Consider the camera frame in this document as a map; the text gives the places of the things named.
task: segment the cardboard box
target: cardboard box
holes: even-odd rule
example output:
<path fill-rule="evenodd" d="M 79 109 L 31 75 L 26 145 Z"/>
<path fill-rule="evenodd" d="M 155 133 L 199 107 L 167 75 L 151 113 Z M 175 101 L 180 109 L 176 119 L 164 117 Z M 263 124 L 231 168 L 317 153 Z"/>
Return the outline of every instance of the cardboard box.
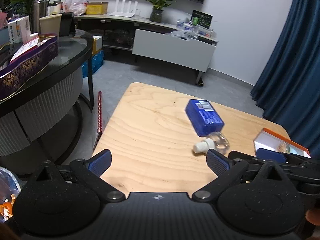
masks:
<path fill-rule="evenodd" d="M 108 10 L 107 2 L 89 2 L 87 5 L 87 14 L 106 14 Z"/>
<path fill-rule="evenodd" d="M 92 55 L 96 55 L 102 49 L 102 37 L 93 35 Z"/>
<path fill-rule="evenodd" d="M 210 28 L 210 24 L 211 24 L 211 20 L 212 20 L 212 15 L 203 13 L 203 12 L 199 12 L 196 10 L 193 10 L 192 12 L 192 17 L 191 17 L 191 21 L 192 21 L 192 25 L 196 26 L 196 25 L 200 25 L 206 29 Z"/>
<path fill-rule="evenodd" d="M 36 38 L 30 42 L 27 42 L 26 44 L 22 45 L 16 53 L 13 55 L 12 59 L 10 60 L 10 63 L 15 61 L 19 56 L 26 53 L 29 50 L 35 49 L 38 46 L 39 38 Z"/>
<path fill-rule="evenodd" d="M 253 141 L 253 145 L 255 152 L 257 152 L 259 148 L 280 152 L 279 147 L 283 148 L 286 146 L 288 151 L 286 153 L 288 154 L 293 153 L 311 158 L 308 149 L 267 128 L 263 128 L 262 131 L 257 135 Z"/>
<path fill-rule="evenodd" d="M 10 35 L 10 43 L 28 43 L 31 35 L 29 16 L 9 22 L 8 31 Z"/>
<path fill-rule="evenodd" d="M 8 23 L 8 31 L 9 31 L 11 44 L 20 42 L 18 33 L 17 33 L 17 20 L 18 19 Z"/>
<path fill-rule="evenodd" d="M 23 42 L 23 44 L 29 42 L 31 35 L 29 16 L 17 20 L 17 32 L 18 36 L 20 36 L 20 42 Z"/>

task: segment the wooden table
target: wooden table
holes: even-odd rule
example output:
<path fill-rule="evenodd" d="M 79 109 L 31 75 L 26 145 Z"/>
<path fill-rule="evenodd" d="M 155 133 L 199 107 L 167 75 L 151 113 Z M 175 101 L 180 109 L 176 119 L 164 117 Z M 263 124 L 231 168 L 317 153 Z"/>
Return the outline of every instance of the wooden table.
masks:
<path fill-rule="evenodd" d="M 122 191 L 188 192 L 191 196 L 217 176 L 205 155 L 193 153 L 201 141 L 185 113 L 189 99 L 175 91 L 132 83 L 122 96 L 95 149 L 112 153 L 112 165 L 101 176 Z M 222 133 L 230 151 L 254 155 L 253 139 L 263 127 L 289 138 L 278 124 L 212 102 L 225 122 Z"/>

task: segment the gold pattern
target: gold pattern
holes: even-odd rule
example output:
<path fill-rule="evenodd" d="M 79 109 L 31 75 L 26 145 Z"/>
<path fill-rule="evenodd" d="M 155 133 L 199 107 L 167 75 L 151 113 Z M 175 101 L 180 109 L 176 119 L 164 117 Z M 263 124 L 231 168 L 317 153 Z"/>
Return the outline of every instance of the gold pattern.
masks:
<path fill-rule="evenodd" d="M 9 96 L 0 100 L 0 102 L 17 93 L 28 80 L 41 72 L 57 54 L 58 44 L 55 41 L 33 57 L 18 64 L 15 69 L 0 78 L 0 89 L 12 92 Z"/>

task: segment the orange box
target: orange box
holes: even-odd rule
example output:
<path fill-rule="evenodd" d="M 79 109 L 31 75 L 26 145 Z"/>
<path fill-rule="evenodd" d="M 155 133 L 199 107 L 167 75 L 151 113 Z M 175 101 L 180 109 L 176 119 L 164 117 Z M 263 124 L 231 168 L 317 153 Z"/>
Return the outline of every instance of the orange box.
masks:
<path fill-rule="evenodd" d="M 259 148 L 279 152 L 279 147 L 284 147 L 288 151 L 287 153 L 298 154 L 307 158 L 310 157 L 310 153 L 307 148 L 295 143 L 292 140 L 277 134 L 268 128 L 263 128 L 261 132 L 253 140 L 254 150 L 257 152 Z"/>

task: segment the blue gripper pad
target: blue gripper pad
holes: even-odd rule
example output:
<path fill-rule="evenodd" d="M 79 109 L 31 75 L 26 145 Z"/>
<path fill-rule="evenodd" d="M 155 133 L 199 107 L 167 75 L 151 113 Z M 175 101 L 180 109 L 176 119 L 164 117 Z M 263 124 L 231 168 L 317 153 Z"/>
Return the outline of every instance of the blue gripper pad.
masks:
<path fill-rule="evenodd" d="M 278 152 L 266 150 L 263 148 L 259 148 L 257 150 L 256 156 L 262 160 L 274 160 L 278 163 L 286 163 L 287 162 L 287 158 L 284 156 L 283 153 L 278 153 Z"/>
<path fill-rule="evenodd" d="M 111 165 L 112 156 L 109 150 L 103 150 L 87 160 L 88 170 L 100 177 Z"/>
<path fill-rule="evenodd" d="M 207 165 L 219 177 L 222 173 L 229 170 L 232 160 L 228 159 L 214 149 L 207 152 Z"/>

